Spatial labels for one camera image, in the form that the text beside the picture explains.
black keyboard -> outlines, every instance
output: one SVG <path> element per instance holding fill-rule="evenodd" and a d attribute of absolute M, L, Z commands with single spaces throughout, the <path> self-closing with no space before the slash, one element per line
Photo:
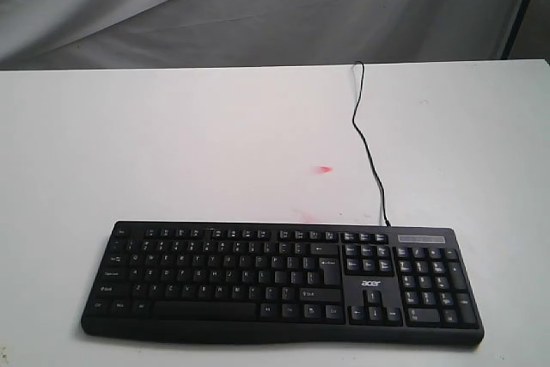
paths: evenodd
<path fill-rule="evenodd" d="M 452 229 L 118 222 L 82 315 L 154 341 L 475 345 Z"/>

acer logo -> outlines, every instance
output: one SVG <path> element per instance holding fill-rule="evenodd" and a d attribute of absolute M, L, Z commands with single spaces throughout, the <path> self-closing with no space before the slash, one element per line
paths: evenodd
<path fill-rule="evenodd" d="M 363 287 L 377 287 L 378 285 L 380 285 L 382 281 L 367 281 L 366 279 L 363 280 L 363 282 L 361 283 L 361 286 Z"/>

wrinkled fabric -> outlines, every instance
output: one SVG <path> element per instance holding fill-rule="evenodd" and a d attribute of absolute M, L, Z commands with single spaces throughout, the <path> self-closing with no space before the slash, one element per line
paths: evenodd
<path fill-rule="evenodd" d="M 498 58 L 521 0 L 0 0 L 0 67 Z"/>

computer keyboard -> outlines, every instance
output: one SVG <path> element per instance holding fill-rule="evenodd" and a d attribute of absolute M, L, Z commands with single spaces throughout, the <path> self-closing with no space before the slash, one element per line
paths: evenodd
<path fill-rule="evenodd" d="M 195 343 L 484 335 L 452 229 L 357 225 L 118 222 L 81 323 Z"/>

enter key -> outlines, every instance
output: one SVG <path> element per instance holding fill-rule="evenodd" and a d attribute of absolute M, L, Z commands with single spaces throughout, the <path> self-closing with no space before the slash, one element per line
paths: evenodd
<path fill-rule="evenodd" d="M 319 258 L 319 268 L 323 271 L 324 285 L 341 285 L 340 264 L 337 258 Z"/>

